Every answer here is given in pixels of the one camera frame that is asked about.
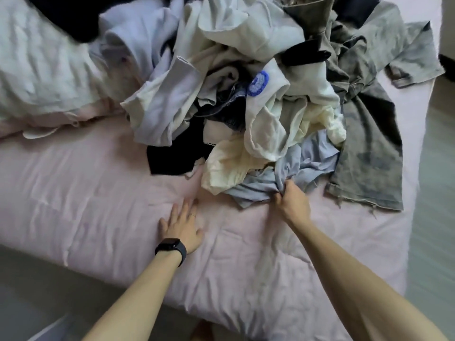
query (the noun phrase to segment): smartwatch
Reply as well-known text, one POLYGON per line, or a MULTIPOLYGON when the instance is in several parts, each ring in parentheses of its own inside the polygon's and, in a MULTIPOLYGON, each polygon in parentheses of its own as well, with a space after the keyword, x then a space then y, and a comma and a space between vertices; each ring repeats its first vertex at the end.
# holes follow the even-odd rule
POLYGON ((160 244, 155 249, 155 254, 157 254, 159 251, 173 251, 177 250, 178 252, 181 253, 182 255, 182 261, 178 265, 179 267, 182 265, 183 261, 185 261, 185 258, 187 256, 187 249, 185 248, 185 245, 180 241, 178 238, 165 238, 161 241, 160 244))

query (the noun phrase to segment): person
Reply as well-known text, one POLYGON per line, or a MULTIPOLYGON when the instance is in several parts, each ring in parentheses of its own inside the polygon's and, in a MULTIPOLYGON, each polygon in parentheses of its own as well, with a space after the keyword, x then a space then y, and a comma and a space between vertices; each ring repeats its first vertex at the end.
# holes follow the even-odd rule
MULTIPOLYGON (((291 180, 286 181, 285 193, 276 195, 275 204, 304 246, 354 341, 448 341, 418 309, 315 227, 307 196, 291 180)), ((185 200, 180 213, 174 205, 169 221, 160 219, 162 238, 180 240, 189 254, 201 245, 204 235, 195 227, 196 210, 197 203, 190 208, 185 200)), ((148 340, 164 295, 184 256, 181 250, 158 251, 83 341, 148 340)), ((213 341, 210 324, 202 321, 191 340, 213 341)))

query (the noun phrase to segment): blue circular patch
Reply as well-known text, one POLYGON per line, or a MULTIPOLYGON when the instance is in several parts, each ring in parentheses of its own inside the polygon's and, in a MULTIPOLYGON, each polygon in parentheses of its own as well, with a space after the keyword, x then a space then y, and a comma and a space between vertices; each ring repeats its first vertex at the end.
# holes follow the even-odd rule
POLYGON ((261 70, 258 75, 253 79, 252 83, 248 87, 248 95, 256 97, 268 84, 268 74, 265 70, 261 70))

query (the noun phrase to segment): wooden floor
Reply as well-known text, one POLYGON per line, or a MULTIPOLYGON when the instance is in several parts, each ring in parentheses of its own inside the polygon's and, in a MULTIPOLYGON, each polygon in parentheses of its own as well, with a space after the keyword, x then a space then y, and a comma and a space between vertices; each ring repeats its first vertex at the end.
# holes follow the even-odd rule
MULTIPOLYGON (((420 163, 407 298, 455 341, 455 84, 436 82, 420 163)), ((25 341, 71 311, 80 336, 122 290, 0 247, 0 340, 25 341)), ((164 307, 154 341, 187 340, 197 320, 164 307)), ((216 328, 217 341, 239 336, 216 328)))

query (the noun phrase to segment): person's right arm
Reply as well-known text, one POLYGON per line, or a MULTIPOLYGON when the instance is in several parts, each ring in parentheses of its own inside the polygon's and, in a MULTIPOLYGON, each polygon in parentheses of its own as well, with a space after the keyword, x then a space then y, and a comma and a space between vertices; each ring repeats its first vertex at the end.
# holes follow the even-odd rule
POLYGON ((276 195, 276 205, 354 341, 448 341, 418 309, 313 225, 308 198, 292 181, 283 196, 276 195))

